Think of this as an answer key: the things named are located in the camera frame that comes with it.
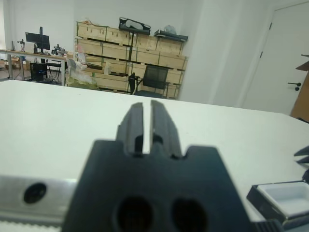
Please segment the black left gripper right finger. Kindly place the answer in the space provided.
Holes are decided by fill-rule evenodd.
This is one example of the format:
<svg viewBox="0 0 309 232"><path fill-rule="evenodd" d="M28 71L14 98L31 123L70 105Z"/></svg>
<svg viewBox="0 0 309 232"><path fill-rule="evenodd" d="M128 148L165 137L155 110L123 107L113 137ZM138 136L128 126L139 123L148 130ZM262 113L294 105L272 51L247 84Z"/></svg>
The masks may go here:
<svg viewBox="0 0 309 232"><path fill-rule="evenodd" d="M164 104L151 100L151 141L162 145L164 154L170 158L181 157L178 130Z"/></svg>

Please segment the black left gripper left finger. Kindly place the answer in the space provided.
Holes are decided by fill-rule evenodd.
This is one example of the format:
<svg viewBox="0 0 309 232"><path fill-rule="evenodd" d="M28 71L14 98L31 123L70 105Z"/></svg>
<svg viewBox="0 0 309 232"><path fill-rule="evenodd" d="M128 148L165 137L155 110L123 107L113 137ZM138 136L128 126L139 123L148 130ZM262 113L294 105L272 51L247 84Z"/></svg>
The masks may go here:
<svg viewBox="0 0 309 232"><path fill-rule="evenodd" d="M130 155L142 154L143 148L143 105L141 102L131 105L119 124L116 140L121 141L124 152Z"/></svg>

